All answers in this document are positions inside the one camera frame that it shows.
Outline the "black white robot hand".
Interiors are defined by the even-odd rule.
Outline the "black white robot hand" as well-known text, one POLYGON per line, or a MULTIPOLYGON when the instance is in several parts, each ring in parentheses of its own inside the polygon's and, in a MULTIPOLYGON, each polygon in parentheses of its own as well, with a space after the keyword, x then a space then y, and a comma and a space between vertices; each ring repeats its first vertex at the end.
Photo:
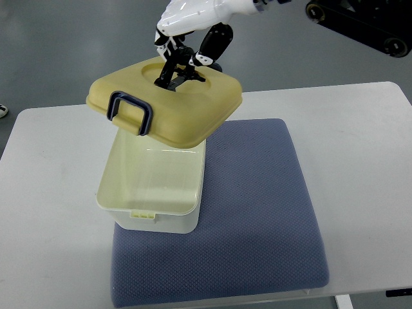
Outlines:
POLYGON ((233 40, 229 21, 233 15, 264 12, 270 1, 170 1, 156 25, 154 45, 165 61, 154 84, 170 88, 174 73, 184 80, 203 81, 195 68, 206 66, 221 71, 216 61, 233 40), (198 51, 184 45, 185 37, 207 29, 198 51))

